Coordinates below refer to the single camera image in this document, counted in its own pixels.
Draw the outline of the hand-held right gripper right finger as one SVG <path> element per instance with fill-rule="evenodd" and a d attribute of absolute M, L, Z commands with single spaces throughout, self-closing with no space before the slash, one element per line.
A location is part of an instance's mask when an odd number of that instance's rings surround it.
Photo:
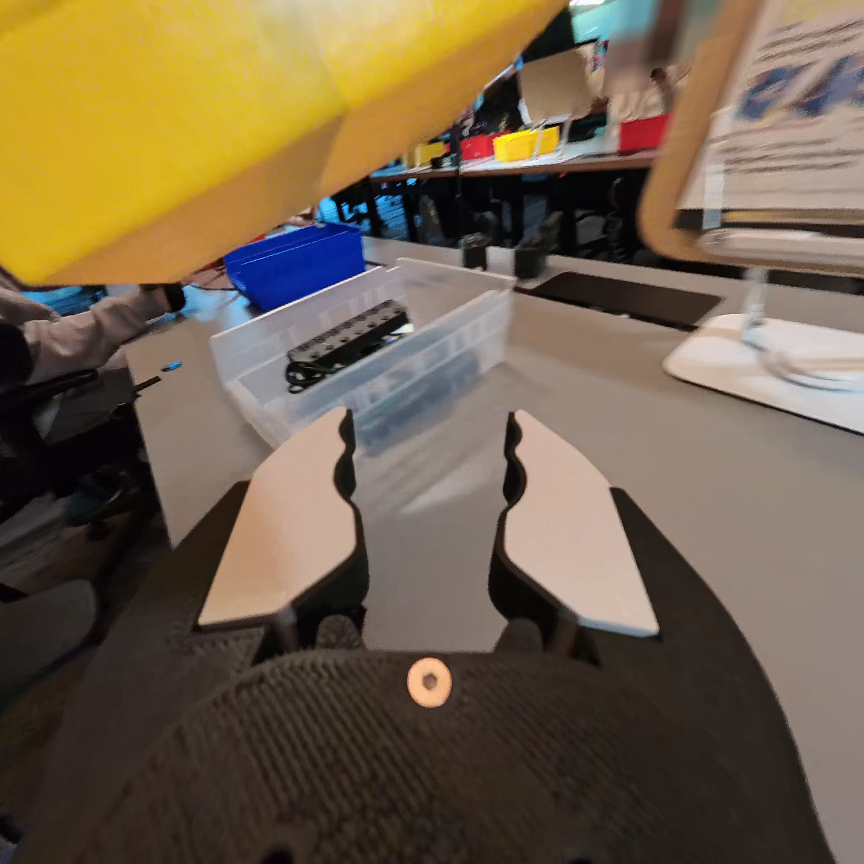
<path fill-rule="evenodd" d="M 655 639 L 660 624 L 610 482 L 523 409 L 504 434 L 504 509 L 488 593 L 508 624 L 529 622 L 563 656 L 585 633 Z"/>

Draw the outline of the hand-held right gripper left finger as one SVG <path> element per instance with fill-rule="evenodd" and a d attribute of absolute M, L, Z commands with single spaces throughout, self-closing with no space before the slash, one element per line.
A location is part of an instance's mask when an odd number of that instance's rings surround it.
<path fill-rule="evenodd" d="M 279 650 L 315 642 L 331 615 L 362 613 L 370 586 L 352 412 L 334 408 L 254 471 L 197 627 L 263 627 Z"/>

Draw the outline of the clear plastic bin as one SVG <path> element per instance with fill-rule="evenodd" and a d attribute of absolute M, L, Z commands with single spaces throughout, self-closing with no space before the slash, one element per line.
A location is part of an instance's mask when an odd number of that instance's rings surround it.
<path fill-rule="evenodd" d="M 381 450 L 503 360 L 514 282 L 401 257 L 212 336 L 215 370 L 271 448 L 344 407 L 361 448 Z M 291 352 L 333 345 L 325 337 L 349 321 L 370 331 L 373 308 L 383 306 L 405 310 L 404 335 L 303 392 L 288 391 Z"/>

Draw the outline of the large yellow plastic bin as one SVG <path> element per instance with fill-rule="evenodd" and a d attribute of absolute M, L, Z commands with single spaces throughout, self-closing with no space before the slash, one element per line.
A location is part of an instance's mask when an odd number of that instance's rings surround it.
<path fill-rule="evenodd" d="M 447 130 L 566 5 L 2 2 L 2 267 L 178 281 Z"/>

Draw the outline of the grey desk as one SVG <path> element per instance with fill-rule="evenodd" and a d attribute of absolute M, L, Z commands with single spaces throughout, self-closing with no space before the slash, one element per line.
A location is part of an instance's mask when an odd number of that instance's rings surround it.
<path fill-rule="evenodd" d="M 484 651 L 506 416 L 583 452 L 697 570 L 769 676 L 838 862 L 862 862 L 862 438 L 681 383 L 682 332 L 517 294 L 505 361 L 357 459 L 376 648 Z"/>

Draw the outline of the white board stand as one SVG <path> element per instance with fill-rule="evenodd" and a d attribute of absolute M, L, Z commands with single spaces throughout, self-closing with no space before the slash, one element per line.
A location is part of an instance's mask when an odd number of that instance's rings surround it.
<path fill-rule="evenodd" d="M 862 270 L 862 238 L 825 232 L 717 228 L 702 234 L 706 252 L 741 261 Z M 740 314 L 704 322 L 664 361 L 684 383 L 734 396 L 857 435 L 863 433 L 863 336 L 765 313 L 768 270 L 749 267 Z"/>

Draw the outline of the blue plastic bin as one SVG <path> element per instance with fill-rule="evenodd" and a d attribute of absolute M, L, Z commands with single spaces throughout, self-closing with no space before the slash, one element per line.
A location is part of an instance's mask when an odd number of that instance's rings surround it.
<path fill-rule="evenodd" d="M 228 253 L 225 273 L 253 307 L 269 312 L 363 273 L 362 238 L 355 226 L 310 225 Z"/>

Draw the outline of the background work table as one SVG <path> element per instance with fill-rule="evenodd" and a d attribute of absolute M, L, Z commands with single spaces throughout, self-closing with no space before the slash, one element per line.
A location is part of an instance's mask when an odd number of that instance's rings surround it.
<path fill-rule="evenodd" d="M 648 148 L 627 154 L 589 152 L 582 146 L 567 146 L 559 155 L 548 154 L 515 162 L 499 162 L 484 158 L 463 162 L 459 167 L 389 167 L 370 175 L 378 185 L 410 180 L 503 178 L 507 176 L 559 176 L 580 173 L 626 171 L 652 166 L 658 148 Z"/>

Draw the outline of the wide yellow storage bin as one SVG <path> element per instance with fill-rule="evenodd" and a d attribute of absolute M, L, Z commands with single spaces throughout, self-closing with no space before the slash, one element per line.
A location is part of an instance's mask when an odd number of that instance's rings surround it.
<path fill-rule="evenodd" d="M 527 161 L 555 153 L 560 142 L 560 127 L 526 129 L 494 138 L 493 155 L 497 162 Z"/>

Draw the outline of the big red storage bin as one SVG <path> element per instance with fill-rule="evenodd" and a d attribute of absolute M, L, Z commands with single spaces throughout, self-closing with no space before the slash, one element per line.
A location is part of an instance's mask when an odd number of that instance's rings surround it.
<path fill-rule="evenodd" d="M 621 122 L 618 153 L 632 155 L 659 148 L 664 142 L 672 117 L 672 113 L 664 113 Z"/>

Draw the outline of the brown cardboard sheet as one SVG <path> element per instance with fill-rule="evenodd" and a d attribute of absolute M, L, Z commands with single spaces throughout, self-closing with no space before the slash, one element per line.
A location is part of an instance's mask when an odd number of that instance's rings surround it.
<path fill-rule="evenodd" d="M 517 80 L 530 127 L 580 120 L 589 115 L 594 102 L 580 49 L 525 63 Z"/>

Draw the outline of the printed instruction sheet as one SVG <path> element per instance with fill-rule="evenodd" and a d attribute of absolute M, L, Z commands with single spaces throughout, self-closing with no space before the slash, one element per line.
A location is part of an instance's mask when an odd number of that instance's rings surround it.
<path fill-rule="evenodd" d="M 862 2 L 761 2 L 678 210 L 862 225 L 862 208 Z"/>

